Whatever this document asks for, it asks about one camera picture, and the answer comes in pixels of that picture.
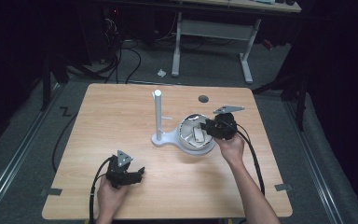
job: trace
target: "white desk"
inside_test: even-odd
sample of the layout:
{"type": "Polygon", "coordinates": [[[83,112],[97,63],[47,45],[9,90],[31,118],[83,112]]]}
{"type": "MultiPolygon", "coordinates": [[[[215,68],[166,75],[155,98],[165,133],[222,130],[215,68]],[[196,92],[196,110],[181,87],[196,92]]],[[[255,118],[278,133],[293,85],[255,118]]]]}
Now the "white desk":
{"type": "MultiPolygon", "coordinates": [[[[288,6],[286,4],[269,5],[251,0],[181,0],[179,3],[182,4],[182,2],[214,4],[222,7],[246,7],[256,10],[271,10],[286,13],[299,13],[301,11],[301,7],[297,3],[292,6],[288,6]]],[[[243,75],[245,77],[245,82],[247,84],[252,84],[253,78],[249,69],[248,57],[251,52],[252,45],[255,42],[255,37],[257,35],[260,22],[261,20],[258,19],[255,21],[254,25],[244,26],[219,22],[182,20],[182,13],[179,12],[176,29],[176,46],[173,54],[172,63],[172,76],[179,76],[181,35],[198,35],[247,41],[247,45],[244,52],[240,54],[240,61],[243,75]]]]}

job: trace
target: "person's hand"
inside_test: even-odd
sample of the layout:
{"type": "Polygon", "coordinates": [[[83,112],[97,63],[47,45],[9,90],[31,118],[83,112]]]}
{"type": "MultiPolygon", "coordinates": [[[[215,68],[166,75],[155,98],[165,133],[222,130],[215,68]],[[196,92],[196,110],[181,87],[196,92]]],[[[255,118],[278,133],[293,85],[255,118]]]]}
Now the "person's hand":
{"type": "Polygon", "coordinates": [[[124,201],[129,185],[121,186],[115,189],[111,186],[106,176],[101,177],[101,185],[98,189],[98,205],[100,206],[100,215],[98,215],[97,224],[112,223],[113,216],[124,201]]]}
{"type": "Polygon", "coordinates": [[[229,140],[214,138],[214,141],[220,146],[222,156],[229,165],[243,164],[245,141],[237,133],[229,140]]]}

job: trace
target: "desk leg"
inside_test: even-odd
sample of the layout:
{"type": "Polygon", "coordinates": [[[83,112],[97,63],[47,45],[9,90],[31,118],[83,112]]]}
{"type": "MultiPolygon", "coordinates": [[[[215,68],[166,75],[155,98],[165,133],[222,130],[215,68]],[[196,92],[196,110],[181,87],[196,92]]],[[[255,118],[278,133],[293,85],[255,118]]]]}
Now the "desk leg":
{"type": "Polygon", "coordinates": [[[261,19],[256,20],[255,26],[252,29],[251,36],[248,41],[248,46],[246,48],[246,51],[244,53],[240,54],[242,71],[243,71],[243,75],[245,76],[245,82],[247,84],[253,83],[251,70],[249,69],[249,64],[248,64],[248,57],[251,52],[252,45],[255,42],[255,36],[257,35],[257,31],[258,31],[258,27],[260,26],[260,22],[261,22],[261,19]]]}
{"type": "Polygon", "coordinates": [[[178,22],[176,27],[176,46],[175,46],[175,52],[173,53],[173,62],[172,62],[173,77],[179,76],[181,32],[182,32],[182,12],[178,12],[178,22]]]}

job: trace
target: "silver object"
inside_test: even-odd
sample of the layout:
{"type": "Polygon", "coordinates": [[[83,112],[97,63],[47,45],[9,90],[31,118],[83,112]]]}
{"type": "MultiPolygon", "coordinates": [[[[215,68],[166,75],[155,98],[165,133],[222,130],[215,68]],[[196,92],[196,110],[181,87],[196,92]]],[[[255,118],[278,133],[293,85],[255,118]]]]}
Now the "silver object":
{"type": "Polygon", "coordinates": [[[226,114],[235,111],[244,110],[244,106],[233,106],[233,105],[223,105],[222,107],[216,109],[213,113],[214,114],[226,114]]]}

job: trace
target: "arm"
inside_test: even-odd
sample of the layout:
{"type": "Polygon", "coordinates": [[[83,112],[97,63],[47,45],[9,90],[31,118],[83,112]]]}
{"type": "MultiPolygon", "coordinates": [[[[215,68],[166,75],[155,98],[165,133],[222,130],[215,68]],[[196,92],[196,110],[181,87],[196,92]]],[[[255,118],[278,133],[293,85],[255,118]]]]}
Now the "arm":
{"type": "Polygon", "coordinates": [[[98,189],[98,205],[100,206],[100,215],[98,215],[97,224],[111,224],[113,217],[124,201],[129,189],[129,185],[121,186],[115,189],[110,185],[106,176],[101,177],[101,185],[98,189]]]}
{"type": "Polygon", "coordinates": [[[249,175],[242,160],[244,140],[238,135],[230,140],[214,139],[220,146],[237,183],[243,211],[249,223],[280,223],[271,205],[249,175]]]}

